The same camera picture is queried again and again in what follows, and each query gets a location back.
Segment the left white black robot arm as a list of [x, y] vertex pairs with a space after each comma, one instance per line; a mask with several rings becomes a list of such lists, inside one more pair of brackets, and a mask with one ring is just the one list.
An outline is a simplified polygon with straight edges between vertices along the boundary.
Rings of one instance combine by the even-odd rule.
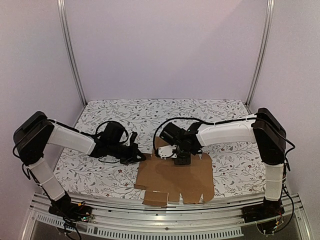
[[45, 154], [57, 150], [60, 156], [68, 149], [98, 160], [113, 157], [122, 165], [135, 164], [147, 158], [136, 143], [137, 135], [115, 120], [107, 120], [94, 133], [87, 133], [37, 111], [14, 131], [12, 154], [27, 169], [27, 177], [33, 178], [55, 202], [55, 209], [63, 217], [70, 217], [74, 205], [65, 199], [67, 191], [55, 177]]

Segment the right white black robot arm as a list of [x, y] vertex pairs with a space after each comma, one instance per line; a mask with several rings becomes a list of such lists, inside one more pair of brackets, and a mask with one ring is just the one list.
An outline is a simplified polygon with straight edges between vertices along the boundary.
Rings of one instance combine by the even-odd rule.
[[255, 147], [265, 172], [263, 203], [258, 213], [269, 218], [281, 205], [287, 170], [287, 134], [267, 108], [237, 119], [207, 122], [190, 118], [192, 124], [182, 128], [172, 119], [164, 122], [159, 138], [164, 146], [154, 146], [157, 157], [173, 158], [176, 165], [189, 165], [191, 156], [217, 147], [237, 147], [244, 152]]

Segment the brown cardboard box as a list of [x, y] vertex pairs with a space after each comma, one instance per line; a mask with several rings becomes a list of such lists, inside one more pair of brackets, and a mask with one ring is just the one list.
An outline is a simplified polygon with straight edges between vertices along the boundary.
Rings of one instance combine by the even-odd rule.
[[144, 190], [143, 204], [165, 207], [168, 203], [199, 204], [215, 195], [212, 159], [207, 153], [192, 155], [190, 165], [175, 165], [171, 158], [147, 154], [138, 167], [134, 184]]

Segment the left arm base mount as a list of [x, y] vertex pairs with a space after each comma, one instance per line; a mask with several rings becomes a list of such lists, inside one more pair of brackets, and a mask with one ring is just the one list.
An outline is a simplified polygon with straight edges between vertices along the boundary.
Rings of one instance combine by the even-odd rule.
[[86, 203], [73, 203], [68, 200], [53, 201], [48, 212], [72, 222], [88, 222], [92, 218], [93, 208]]

